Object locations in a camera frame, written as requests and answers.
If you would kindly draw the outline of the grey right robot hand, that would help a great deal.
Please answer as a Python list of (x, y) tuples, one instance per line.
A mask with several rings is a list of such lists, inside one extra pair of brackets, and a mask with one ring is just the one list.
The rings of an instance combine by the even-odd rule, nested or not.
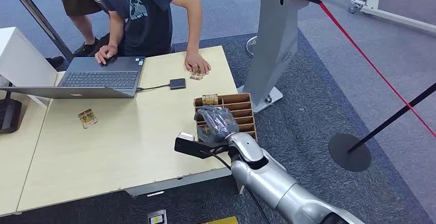
[(240, 131), (236, 119), (226, 107), (217, 107), (211, 105), (202, 106), (194, 115), (194, 120), (199, 122), (202, 118), (208, 129), (197, 128), (197, 135), (200, 140), (208, 143), (221, 143), (234, 133)]

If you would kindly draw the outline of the person's right hand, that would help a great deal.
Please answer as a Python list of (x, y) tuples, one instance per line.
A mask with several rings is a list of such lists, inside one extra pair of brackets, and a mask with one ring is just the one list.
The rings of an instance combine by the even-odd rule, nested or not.
[(95, 59), (97, 63), (106, 65), (110, 59), (118, 53), (118, 48), (116, 45), (105, 45), (102, 46), (98, 52), (95, 53)]

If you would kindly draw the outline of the person's left hand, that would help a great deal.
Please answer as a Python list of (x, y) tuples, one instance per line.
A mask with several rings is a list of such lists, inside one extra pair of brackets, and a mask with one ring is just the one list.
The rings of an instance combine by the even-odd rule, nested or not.
[(198, 51), (186, 52), (185, 68), (191, 73), (200, 73), (201, 75), (206, 75), (211, 71), (211, 66)]

